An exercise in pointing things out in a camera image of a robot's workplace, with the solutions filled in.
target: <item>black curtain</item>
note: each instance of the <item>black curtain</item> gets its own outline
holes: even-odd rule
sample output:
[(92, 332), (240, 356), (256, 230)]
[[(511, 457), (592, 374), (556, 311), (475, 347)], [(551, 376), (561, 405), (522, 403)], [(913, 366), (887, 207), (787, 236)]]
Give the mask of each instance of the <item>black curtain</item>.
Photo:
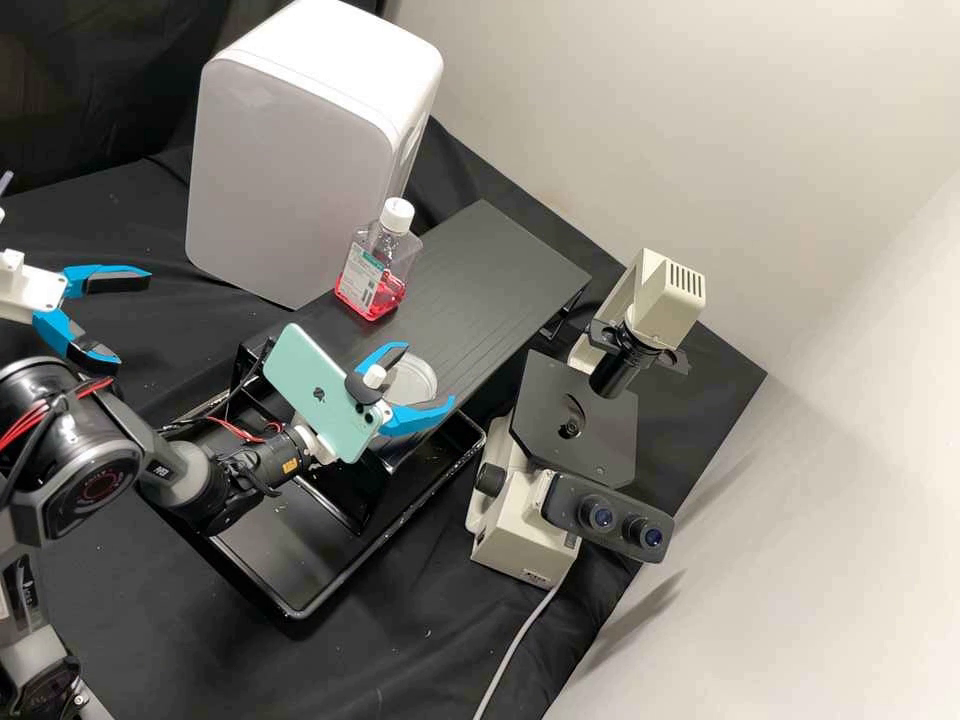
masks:
[(204, 62), (288, 2), (0, 2), (0, 171), (17, 174), (10, 191), (157, 152), (178, 128), (189, 135)]

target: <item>pink liquid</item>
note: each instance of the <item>pink liquid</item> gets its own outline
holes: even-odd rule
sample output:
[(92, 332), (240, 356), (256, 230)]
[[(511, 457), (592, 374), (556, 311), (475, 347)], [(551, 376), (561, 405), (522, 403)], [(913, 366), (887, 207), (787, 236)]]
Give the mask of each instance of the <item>pink liquid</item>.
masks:
[(360, 314), (364, 319), (372, 322), (373, 320), (383, 317), (400, 304), (400, 301), (403, 300), (404, 295), (407, 294), (407, 286), (402, 280), (394, 277), (389, 270), (384, 270), (383, 276), (380, 278), (380, 283), (377, 285), (377, 289), (374, 291), (373, 302), (370, 303), (369, 310), (364, 310), (361, 307), (357, 307), (350, 300), (348, 300), (345, 295), (340, 293), (339, 277), (337, 278), (337, 284), (333, 291), (338, 298), (356, 310), (357, 313)]

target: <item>black fabric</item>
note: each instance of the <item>black fabric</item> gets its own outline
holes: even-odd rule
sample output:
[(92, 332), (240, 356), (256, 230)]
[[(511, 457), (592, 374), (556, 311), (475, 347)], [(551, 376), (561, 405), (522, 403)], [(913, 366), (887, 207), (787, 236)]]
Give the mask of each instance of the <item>black fabric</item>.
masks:
[[(218, 41), (288, 2), (0, 2), (0, 172), (17, 173), (10, 192), (165, 147), (178, 125), (192, 128), (200, 70)], [(238, 20), (224, 38), (231, 11)]]
[[(163, 160), (183, 172), (175, 159)], [(433, 221), (485, 197), (593, 275), (586, 302), (601, 299), (622, 270), (433, 122), (410, 195)], [(286, 314), (189, 265), (186, 199), (170, 172), (141, 161), (6, 200), (0, 226), (0, 244), (27, 251), (32, 264), (131, 262), (156, 273), (146, 293), (66, 306), (124, 359), (127, 397), (155, 422), (221, 389), (236, 344)], [(2, 332), (0, 362), (38, 348), (29, 328), (5, 324)], [(574, 337), (567, 329), (556, 343), (534, 345), (559, 355)], [(677, 504), (692, 485), (763, 377), (705, 328), (698, 326), (688, 350), (691, 384), (655, 384), (657, 412), (669, 422), (656, 432), (649, 425), (640, 439), (652, 449), (650, 457), (640, 453), (649, 473), (644, 491), (656, 494), (662, 473), (679, 488), (659, 490), (666, 504)], [(522, 367), (518, 353), (467, 403), (467, 412), (485, 422), (508, 407)], [(44, 551), (51, 615), (118, 719), (469, 718), (514, 633), (543, 597), (468, 560), (471, 536), (463, 520), (471, 481), (468, 469), (315, 621), (296, 629), (273, 624), (127, 493)], [(584, 546), (514, 658), (488, 717), (540, 717), (635, 571)]]

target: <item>black tray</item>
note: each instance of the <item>black tray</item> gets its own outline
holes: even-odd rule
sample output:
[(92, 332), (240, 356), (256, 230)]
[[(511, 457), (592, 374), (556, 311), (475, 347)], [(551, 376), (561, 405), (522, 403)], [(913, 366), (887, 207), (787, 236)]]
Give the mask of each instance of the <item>black tray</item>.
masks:
[[(258, 431), (274, 419), (260, 412), (269, 404), (269, 398), (255, 405), (241, 394), (231, 421)], [(198, 423), (176, 437), (211, 453), (230, 452), (241, 442), (213, 423)], [(192, 535), (194, 543), (238, 569), (284, 617), (303, 620), (469, 463), (485, 441), (483, 430), (457, 411), (392, 475), (368, 452), (354, 465), (337, 463), (298, 476), (281, 488), (280, 497), (264, 498), (212, 538), (164, 515)]]

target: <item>black stage plate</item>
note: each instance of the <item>black stage plate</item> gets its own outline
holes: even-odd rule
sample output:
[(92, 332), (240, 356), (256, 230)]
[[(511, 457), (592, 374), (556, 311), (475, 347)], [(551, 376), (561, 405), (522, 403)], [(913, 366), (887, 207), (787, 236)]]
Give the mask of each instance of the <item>black stage plate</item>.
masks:
[[(382, 344), (410, 343), (433, 366), (438, 397), (462, 405), (590, 276), (488, 202), (464, 208), (423, 236), (407, 297), (396, 312), (369, 323), (333, 293), (244, 343), (251, 357), (269, 336), (295, 322), (343, 368)], [(389, 471), (424, 435), (385, 442), (377, 455)]]
[[(638, 402), (629, 390), (600, 397), (589, 375), (531, 350), (510, 432), (544, 467), (620, 488), (636, 477)], [(567, 437), (569, 421), (579, 432)]]

